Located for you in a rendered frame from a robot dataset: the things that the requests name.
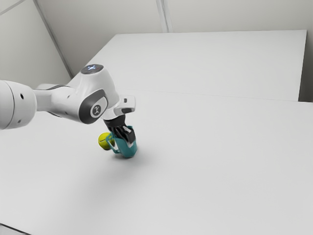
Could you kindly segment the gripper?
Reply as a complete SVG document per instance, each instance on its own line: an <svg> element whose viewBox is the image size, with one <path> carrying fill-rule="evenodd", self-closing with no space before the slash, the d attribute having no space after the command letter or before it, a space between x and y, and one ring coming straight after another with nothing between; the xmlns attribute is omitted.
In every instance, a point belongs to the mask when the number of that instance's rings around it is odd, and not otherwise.
<svg viewBox="0 0 313 235"><path fill-rule="evenodd" d="M128 147L132 147L135 142L135 132L132 126L126 126L125 115L118 116L110 120L103 120L109 131L113 131L114 135L126 141Z"/></svg>

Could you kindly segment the teal faceted mug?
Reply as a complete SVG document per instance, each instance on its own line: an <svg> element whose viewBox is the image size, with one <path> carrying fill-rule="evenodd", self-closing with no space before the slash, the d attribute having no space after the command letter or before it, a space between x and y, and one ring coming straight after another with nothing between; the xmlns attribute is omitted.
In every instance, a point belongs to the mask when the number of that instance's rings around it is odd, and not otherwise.
<svg viewBox="0 0 313 235"><path fill-rule="evenodd" d="M106 140L115 154L121 154L126 159L131 158L136 154L136 140L132 147L128 147L125 140L117 138L113 131L110 133L111 135L108 136Z"/></svg>

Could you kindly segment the yellow-green tennis ball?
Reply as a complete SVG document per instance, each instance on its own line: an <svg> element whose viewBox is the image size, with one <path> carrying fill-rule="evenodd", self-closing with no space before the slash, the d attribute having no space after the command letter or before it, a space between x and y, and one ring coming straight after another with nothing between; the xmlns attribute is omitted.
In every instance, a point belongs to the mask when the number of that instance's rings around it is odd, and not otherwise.
<svg viewBox="0 0 313 235"><path fill-rule="evenodd" d="M108 136L110 136L111 133L109 132L105 132L100 134L100 136L98 137L98 144L100 145L100 147L102 147L104 150L111 150L110 145L108 144L106 138Z"/></svg>

